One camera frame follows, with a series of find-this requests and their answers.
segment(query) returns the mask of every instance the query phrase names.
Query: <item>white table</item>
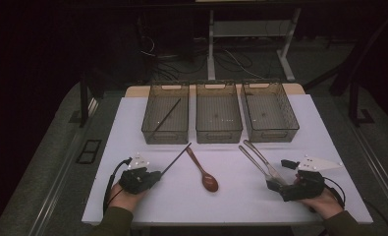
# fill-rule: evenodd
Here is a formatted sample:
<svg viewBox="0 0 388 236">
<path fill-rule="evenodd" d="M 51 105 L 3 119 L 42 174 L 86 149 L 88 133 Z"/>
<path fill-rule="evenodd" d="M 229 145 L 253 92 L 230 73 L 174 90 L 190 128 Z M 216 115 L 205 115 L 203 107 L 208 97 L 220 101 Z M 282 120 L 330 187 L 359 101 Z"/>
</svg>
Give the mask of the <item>white table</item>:
<svg viewBox="0 0 388 236">
<path fill-rule="evenodd" d="M 281 159 L 302 160 L 305 155 L 341 162 L 331 138 L 309 95 L 289 95 L 301 128 L 291 143 L 261 143 L 255 146 L 288 183 L 296 170 L 284 168 Z M 186 145 L 147 145 L 141 132 L 147 97 L 124 97 L 117 111 L 98 172 L 83 214 L 83 222 L 96 225 L 102 219 L 105 188 L 117 164 L 139 152 L 150 161 L 149 171 L 163 171 Z M 191 148 L 202 167 L 219 182 L 216 193 L 207 192 L 193 161 L 184 153 L 153 186 L 135 212 L 134 226 L 169 225 L 297 225 L 319 223 L 317 214 L 299 203 L 284 203 L 266 187 L 262 173 L 241 153 L 238 145 L 247 139 L 246 125 L 239 144 L 199 145 L 194 129 L 195 98 L 191 96 Z M 122 166 L 116 176 L 127 166 Z M 336 181 L 347 196 L 347 210 L 360 223 L 372 222 L 347 169 L 322 171 Z"/>
</svg>

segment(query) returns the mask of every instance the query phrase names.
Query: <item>spoon bowl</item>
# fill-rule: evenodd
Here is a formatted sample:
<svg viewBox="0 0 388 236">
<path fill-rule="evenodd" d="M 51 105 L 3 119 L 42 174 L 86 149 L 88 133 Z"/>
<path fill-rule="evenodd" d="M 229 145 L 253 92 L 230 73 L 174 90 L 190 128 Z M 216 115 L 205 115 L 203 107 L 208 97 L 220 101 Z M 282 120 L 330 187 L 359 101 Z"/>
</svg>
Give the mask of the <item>spoon bowl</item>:
<svg viewBox="0 0 388 236">
<path fill-rule="evenodd" d="M 218 182 L 217 180 L 210 174 L 208 174 L 202 166 L 199 164 L 199 161 L 196 159 L 196 156 L 194 155 L 194 152 L 191 150 L 190 147 L 187 147 L 187 153 L 191 157 L 191 159 L 194 161 L 196 166 L 199 168 L 200 173 L 202 174 L 202 185 L 205 187 L 205 189 L 209 192 L 217 192 L 218 191 Z"/>
</svg>

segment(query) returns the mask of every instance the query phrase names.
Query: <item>hand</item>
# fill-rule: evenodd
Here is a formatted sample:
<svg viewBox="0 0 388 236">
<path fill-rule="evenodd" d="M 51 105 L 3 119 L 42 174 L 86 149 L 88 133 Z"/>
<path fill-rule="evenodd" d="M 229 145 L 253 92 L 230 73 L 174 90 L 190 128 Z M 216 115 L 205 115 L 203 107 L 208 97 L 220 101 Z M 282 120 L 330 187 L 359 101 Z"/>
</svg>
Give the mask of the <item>hand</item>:
<svg viewBox="0 0 388 236">
<path fill-rule="evenodd" d="M 111 189 L 110 204 L 108 206 L 124 208 L 133 213 L 139 201 L 146 193 L 147 191 L 143 191 L 137 195 L 130 194 L 117 183 Z"/>
<path fill-rule="evenodd" d="M 326 188 L 318 197 L 315 197 L 313 199 L 299 200 L 298 202 L 308 207 L 312 207 L 316 212 L 321 215 L 323 219 L 330 218 L 344 211 L 343 208 L 338 204 L 331 191 Z"/>
</svg>

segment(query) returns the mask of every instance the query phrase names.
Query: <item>sleeve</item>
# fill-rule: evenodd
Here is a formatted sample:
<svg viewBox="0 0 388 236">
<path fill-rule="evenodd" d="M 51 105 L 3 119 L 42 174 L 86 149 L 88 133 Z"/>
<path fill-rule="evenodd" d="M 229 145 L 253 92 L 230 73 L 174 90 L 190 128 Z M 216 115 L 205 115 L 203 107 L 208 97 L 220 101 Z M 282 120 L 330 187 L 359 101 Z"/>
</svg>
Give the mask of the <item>sleeve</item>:
<svg viewBox="0 0 388 236">
<path fill-rule="evenodd" d="M 323 222 L 330 236 L 373 236 L 366 227 L 359 225 L 345 210 Z"/>
<path fill-rule="evenodd" d="M 88 236 L 125 236 L 132 224 L 133 214 L 124 208 L 109 207 L 102 221 Z"/>
</svg>

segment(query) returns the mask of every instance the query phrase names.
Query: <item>black wire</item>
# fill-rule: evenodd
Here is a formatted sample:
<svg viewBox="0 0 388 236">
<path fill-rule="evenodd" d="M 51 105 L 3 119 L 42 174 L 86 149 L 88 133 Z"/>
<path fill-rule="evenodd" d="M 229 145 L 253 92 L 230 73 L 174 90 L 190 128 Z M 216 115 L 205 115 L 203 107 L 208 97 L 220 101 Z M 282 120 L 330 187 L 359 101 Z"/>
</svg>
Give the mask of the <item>black wire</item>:
<svg viewBox="0 0 388 236">
<path fill-rule="evenodd" d="M 162 69 L 162 68 L 159 68 L 159 66 L 157 66 L 157 69 L 160 70 L 161 72 L 165 72 L 167 73 L 168 75 L 171 75 L 175 80 L 178 80 L 179 79 L 179 76 L 180 76 L 180 72 L 174 68 L 174 67 L 171 67 L 171 66 L 168 66 L 166 64 L 164 64 L 163 62 L 158 62 L 160 65 L 164 65 L 164 66 L 167 66 L 169 68 L 171 68 L 170 70 L 165 70 L 165 69 Z"/>
<path fill-rule="evenodd" d="M 170 78 L 171 81 L 177 81 L 178 78 L 179 78 L 179 75 L 178 76 L 175 76 L 173 75 L 171 72 L 169 72 L 169 70 L 163 70 L 163 69 L 160 69 L 160 68 L 157 68 L 160 72 L 164 74 L 167 74 L 168 75 L 168 78 Z"/>
<path fill-rule="evenodd" d="M 173 81 L 174 79 L 172 78 L 174 75 L 171 75 L 172 77 L 169 77 L 168 75 L 165 75 L 163 74 L 163 70 L 159 69 L 159 68 L 156 68 L 155 69 L 151 69 L 153 72 L 155 72 L 157 74 L 157 80 L 162 80 L 162 78 L 164 77 L 166 80 L 168 81 Z"/>
<path fill-rule="evenodd" d="M 346 193 L 344 193 L 343 188 L 341 188 L 341 186 L 340 186 L 339 184 L 337 184 L 337 182 L 333 181 L 333 180 L 330 179 L 330 178 L 324 177 L 324 179 L 331 181 L 332 183 L 334 183 L 334 184 L 341 190 L 341 193 L 343 193 L 343 202 L 344 202 L 344 204 L 345 204 L 345 203 L 346 203 Z"/>
<path fill-rule="evenodd" d="M 239 55 L 242 55 L 244 58 L 246 58 L 248 61 L 249 61 L 249 64 L 248 65 L 245 65 L 243 62 L 241 62 L 241 61 L 239 61 L 239 60 L 237 60 L 236 61 L 236 59 L 238 59 L 237 57 L 234 57 L 234 55 L 233 55 L 233 53 L 231 53 L 231 52 L 229 52 L 228 50 L 225 50 L 224 49 L 224 54 L 222 54 L 224 57 L 227 57 L 227 58 L 229 58 L 230 60 L 227 60 L 227 59 L 224 59 L 224 58 L 221 58 L 221 60 L 223 60 L 224 62 L 227 62 L 227 63 L 229 63 L 229 64 L 232 64 L 232 65 L 235 65 L 236 67 L 241 67 L 241 68 L 249 68 L 249 67 L 251 67 L 252 66 L 252 61 L 251 61 L 251 59 L 249 59 L 249 57 L 248 56 L 246 56 L 246 55 L 244 55 L 244 54 L 242 54 L 242 53 L 239 53 L 239 52 L 235 52 L 235 53 L 237 53 L 237 54 L 239 54 Z"/>
<path fill-rule="evenodd" d="M 160 63 L 160 65 L 169 67 L 169 68 L 171 68 L 172 70 L 174 70 L 175 72 L 178 72 L 178 73 L 180 73 L 180 74 L 193 74 L 193 73 L 196 73 L 196 72 L 200 71 L 200 70 L 203 68 L 203 66 L 205 65 L 205 62 L 206 62 L 206 57 L 204 57 L 204 58 L 202 59 L 202 62 L 201 62 L 201 64 L 200 64 L 199 68 L 197 68 L 197 69 L 195 69 L 195 70 L 193 70 L 193 71 L 190 71 L 190 72 L 183 72 L 183 71 L 180 71 L 180 70 L 176 69 L 175 67 L 170 66 L 170 65 L 168 65 L 168 64 L 166 64 L 166 63 L 164 63 L 164 62 L 159 62 L 159 63 Z"/>
<path fill-rule="evenodd" d="M 242 62 L 240 62 L 240 61 L 238 60 L 239 63 L 240 63 L 240 65 L 241 65 L 243 68 L 249 68 L 249 67 L 252 66 L 252 60 L 249 59 L 249 57 L 246 56 L 244 53 L 239 52 L 239 51 L 236 49 L 237 46 L 235 46 L 233 49 L 230 49 L 230 52 L 229 52 L 226 48 L 224 48 L 222 45 L 221 45 L 220 47 L 221 47 L 220 50 L 224 51 L 224 54 L 223 54 L 223 55 L 230 59 L 230 60 L 224 60 L 224 59 L 223 59 L 224 61 L 226 61 L 226 62 L 228 62 L 228 63 L 231 63 L 231 64 L 233 64 L 233 65 L 239 66 L 239 64 L 234 60 L 234 58 L 233 58 L 234 56 L 232 57 L 232 56 L 230 55 L 230 53 L 231 53 L 231 54 L 236 53 L 236 54 L 239 54 L 239 55 L 243 56 L 244 58 L 246 58 L 247 61 L 249 61 L 249 64 L 248 64 L 248 65 L 244 65 Z"/>
<path fill-rule="evenodd" d="M 388 219 L 384 216 L 384 214 L 383 214 L 376 206 L 374 206 L 371 202 L 369 202 L 367 199 L 362 198 L 362 200 L 363 200 L 367 205 L 369 205 L 371 208 L 373 208 L 373 209 L 381 216 L 381 218 L 384 220 L 384 222 L 386 223 L 386 225 L 387 225 L 387 227 L 388 227 Z"/>
<path fill-rule="evenodd" d="M 127 160 L 123 160 L 123 161 L 121 161 L 121 162 L 117 165 L 117 167 L 115 168 L 115 170 L 114 170 L 114 172 L 113 172 L 113 175 L 116 175 L 116 174 L 117 174 L 118 169 L 120 169 L 120 167 L 121 167 L 124 163 L 126 163 L 126 161 L 127 161 Z"/>
<path fill-rule="evenodd" d="M 109 206 L 111 204 L 111 201 L 113 201 L 115 199 L 115 197 L 117 197 L 118 194 L 120 194 L 124 189 L 121 189 L 117 194 L 115 194 L 107 203 L 107 205 Z"/>
<path fill-rule="evenodd" d="M 221 59 L 219 56 L 217 55 L 214 55 L 214 61 L 220 66 L 222 67 L 224 70 L 226 71 L 229 71 L 229 72 L 243 72 L 244 70 L 233 70 L 233 69 L 229 69 L 227 68 L 226 66 L 222 65 L 222 63 L 220 62 L 220 60 L 223 60 Z"/>
</svg>

